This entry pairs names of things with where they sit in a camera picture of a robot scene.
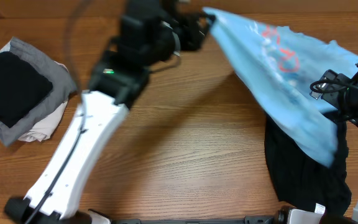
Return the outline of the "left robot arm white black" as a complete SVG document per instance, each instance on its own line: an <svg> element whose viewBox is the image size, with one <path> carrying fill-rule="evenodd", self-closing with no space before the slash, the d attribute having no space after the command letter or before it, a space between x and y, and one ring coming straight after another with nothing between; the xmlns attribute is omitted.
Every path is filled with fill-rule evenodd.
<svg viewBox="0 0 358 224"><path fill-rule="evenodd" d="M102 213L78 209L91 171L146 88L150 66L199 50L215 19L205 12L125 13L50 162L24 197L7 201L5 214L15 223L109 223Z"/></svg>

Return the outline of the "light blue printed t-shirt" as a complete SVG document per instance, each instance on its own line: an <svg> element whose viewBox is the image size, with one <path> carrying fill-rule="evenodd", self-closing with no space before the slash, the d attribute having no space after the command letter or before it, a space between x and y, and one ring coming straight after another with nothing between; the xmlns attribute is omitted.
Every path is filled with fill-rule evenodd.
<svg viewBox="0 0 358 224"><path fill-rule="evenodd" d="M215 16L211 33L237 76L264 111L310 158L330 167L337 151L337 127L324 114L334 107L310 95L326 70L351 78L358 56L332 40L276 27L204 7Z"/></svg>

